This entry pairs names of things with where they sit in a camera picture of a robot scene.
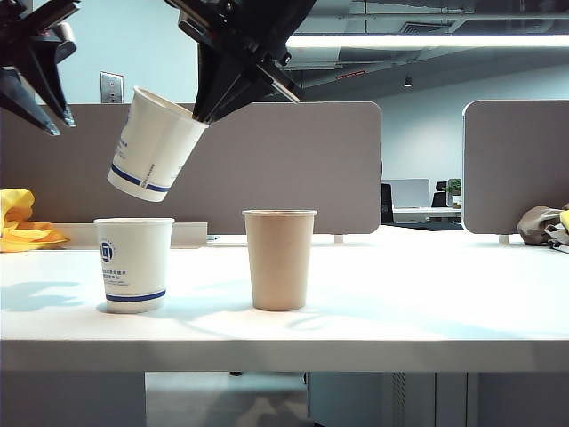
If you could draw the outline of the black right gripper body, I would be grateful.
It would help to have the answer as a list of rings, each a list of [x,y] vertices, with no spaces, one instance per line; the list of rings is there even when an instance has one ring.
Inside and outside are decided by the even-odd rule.
[[[307,18],[313,1],[169,1],[179,28],[236,61],[236,73],[260,73],[273,92],[301,100],[301,89],[281,70],[292,55],[286,42]]]

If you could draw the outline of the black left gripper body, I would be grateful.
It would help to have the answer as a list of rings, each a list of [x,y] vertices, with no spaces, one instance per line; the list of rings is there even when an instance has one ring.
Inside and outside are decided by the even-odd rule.
[[[16,67],[15,55],[35,38],[72,41],[65,20],[79,10],[79,1],[46,1],[32,11],[24,1],[1,2],[1,66]]]

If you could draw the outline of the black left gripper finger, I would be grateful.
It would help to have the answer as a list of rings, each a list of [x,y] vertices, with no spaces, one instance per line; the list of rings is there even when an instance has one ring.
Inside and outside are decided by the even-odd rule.
[[[15,69],[1,68],[1,108],[26,120],[51,136],[60,131],[25,89]]]
[[[68,127],[75,127],[76,121],[63,92],[58,64],[75,51],[75,43],[69,40],[35,38],[31,42],[35,60],[33,86],[52,112]]]

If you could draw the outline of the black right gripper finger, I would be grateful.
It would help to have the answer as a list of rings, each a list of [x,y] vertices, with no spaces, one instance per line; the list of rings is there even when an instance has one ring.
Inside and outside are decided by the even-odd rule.
[[[206,121],[217,122],[229,114],[273,93],[268,79],[260,73],[222,72],[206,97]]]
[[[193,117],[214,122],[236,82],[236,61],[206,44],[198,46],[198,92]]]

